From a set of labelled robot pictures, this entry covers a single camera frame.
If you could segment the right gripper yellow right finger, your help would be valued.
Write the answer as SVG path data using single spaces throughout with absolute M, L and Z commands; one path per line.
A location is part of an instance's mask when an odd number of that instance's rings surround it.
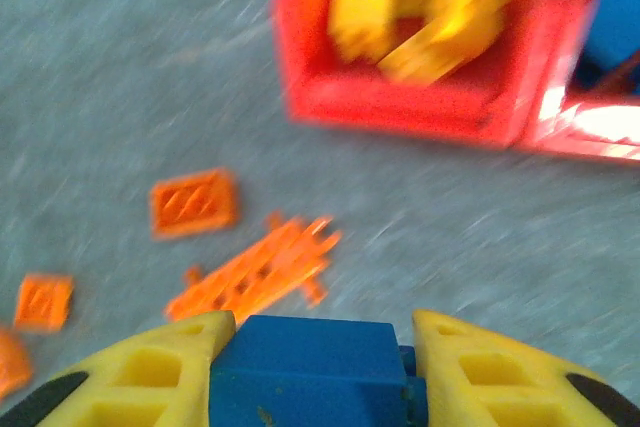
M 639 409 L 591 370 L 457 318 L 412 316 L 431 426 L 636 426 Z

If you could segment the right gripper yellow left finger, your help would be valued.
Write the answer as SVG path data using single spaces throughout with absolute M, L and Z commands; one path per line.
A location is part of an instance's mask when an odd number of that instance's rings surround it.
M 229 311 L 119 341 L 32 391 L 4 426 L 207 426 L 210 367 L 235 334 Z

